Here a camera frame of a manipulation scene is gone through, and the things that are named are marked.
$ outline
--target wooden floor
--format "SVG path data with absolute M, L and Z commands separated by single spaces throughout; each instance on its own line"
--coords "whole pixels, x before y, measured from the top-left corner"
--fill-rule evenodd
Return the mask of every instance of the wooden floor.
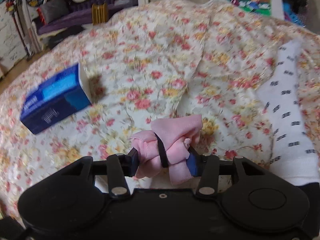
M 29 66 L 38 60 L 42 55 L 46 54 L 49 50 L 44 50 L 34 55 L 30 61 L 25 59 L 17 63 L 8 73 L 5 74 L 4 78 L 0 81 L 0 94 L 15 80 L 22 72 L 27 70 Z

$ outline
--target round black pad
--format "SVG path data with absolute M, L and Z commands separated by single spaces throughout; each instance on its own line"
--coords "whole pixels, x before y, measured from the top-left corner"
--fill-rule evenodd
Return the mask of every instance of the round black pad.
M 83 227 L 104 205 L 102 192 L 77 176 L 43 180 L 20 197 L 18 211 L 25 225 L 66 233 Z
M 309 208 L 302 190 L 276 176 L 246 176 L 223 194 L 221 204 L 234 222 L 258 232 L 292 228 Z
M 249 201 L 257 208 L 272 210 L 281 208 L 286 203 L 287 198 L 278 190 L 261 188 L 250 193 Z

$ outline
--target black plastic device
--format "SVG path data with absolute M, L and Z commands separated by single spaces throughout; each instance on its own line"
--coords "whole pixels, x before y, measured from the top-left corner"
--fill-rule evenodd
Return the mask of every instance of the black plastic device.
M 221 161 L 192 147 L 187 166 L 201 176 L 191 189 L 135 189 L 138 152 L 94 162 L 83 157 L 27 189 L 18 201 L 26 229 L 11 218 L 0 221 L 0 236 L 35 240 L 118 239 L 272 239 L 310 240 L 302 230 L 309 209 L 305 193 L 242 156 Z M 108 175 L 109 193 L 94 186 Z M 218 193 L 219 175 L 233 185 Z M 15 230 L 5 232 L 7 223 Z

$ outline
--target tissue box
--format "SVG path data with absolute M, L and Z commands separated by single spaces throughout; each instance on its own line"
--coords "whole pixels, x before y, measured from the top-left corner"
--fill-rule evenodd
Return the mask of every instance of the tissue box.
M 88 78 L 76 63 L 28 93 L 20 121 L 37 134 L 90 104 Z

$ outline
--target gray pillow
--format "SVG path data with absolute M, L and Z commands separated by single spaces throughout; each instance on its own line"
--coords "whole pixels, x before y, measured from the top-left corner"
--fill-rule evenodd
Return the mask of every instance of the gray pillow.
M 40 11 L 45 20 L 45 24 L 69 14 L 65 0 L 50 0 L 40 5 Z

